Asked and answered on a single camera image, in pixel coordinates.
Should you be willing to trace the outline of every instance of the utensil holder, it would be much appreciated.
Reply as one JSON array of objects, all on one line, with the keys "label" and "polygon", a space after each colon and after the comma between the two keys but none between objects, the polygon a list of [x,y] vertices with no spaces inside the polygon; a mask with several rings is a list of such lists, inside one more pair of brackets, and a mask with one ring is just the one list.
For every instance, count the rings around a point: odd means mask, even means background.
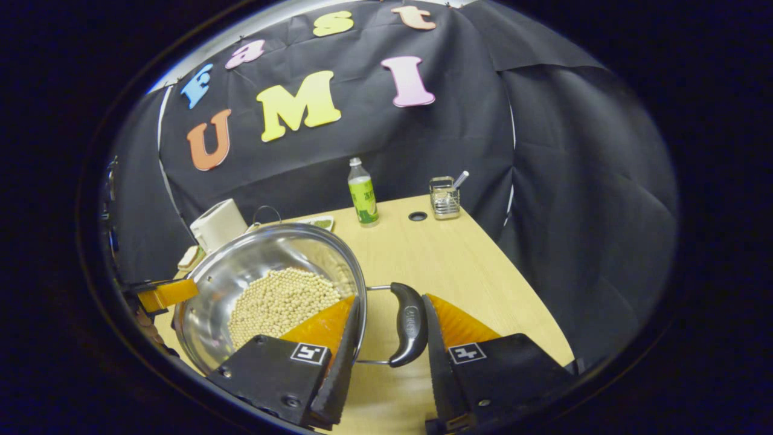
[{"label": "utensil holder", "polygon": [[461,213],[459,189],[455,189],[454,178],[450,176],[436,176],[430,180],[430,205],[435,219],[458,218]]}]

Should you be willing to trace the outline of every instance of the black pot handle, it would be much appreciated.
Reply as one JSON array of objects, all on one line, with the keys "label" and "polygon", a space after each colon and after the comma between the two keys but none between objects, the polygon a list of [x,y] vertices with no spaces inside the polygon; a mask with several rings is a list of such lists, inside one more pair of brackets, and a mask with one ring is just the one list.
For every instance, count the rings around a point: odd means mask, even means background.
[{"label": "black pot handle", "polygon": [[408,364],[424,352],[427,347],[427,312],[424,301],[416,290],[405,284],[392,283],[391,286],[368,287],[368,290],[389,289],[397,297],[397,336],[400,346],[389,361],[365,361],[367,364],[388,364],[400,367]]}]

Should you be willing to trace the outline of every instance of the wooden table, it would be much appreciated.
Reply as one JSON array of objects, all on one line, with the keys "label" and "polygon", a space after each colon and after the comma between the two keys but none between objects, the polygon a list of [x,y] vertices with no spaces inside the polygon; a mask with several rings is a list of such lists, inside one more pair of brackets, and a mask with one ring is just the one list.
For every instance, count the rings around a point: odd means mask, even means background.
[{"label": "wooden table", "polygon": [[[540,298],[465,211],[457,219],[436,221],[428,195],[379,203],[378,210],[380,223],[373,228],[361,228],[353,208],[286,222],[332,215],[332,231],[354,251],[367,285],[405,283],[419,294],[432,293],[453,303],[501,335],[527,334],[561,365],[574,360]],[[414,211],[427,213],[427,219],[409,220],[408,214]],[[386,360],[398,345],[397,299],[390,292],[371,292],[368,304],[359,358]],[[190,365],[169,328],[171,318],[170,313],[164,314],[156,317],[155,324],[166,344]],[[355,365],[341,423],[332,432],[424,435],[424,421],[436,415],[429,358],[424,352],[399,368]]]}]

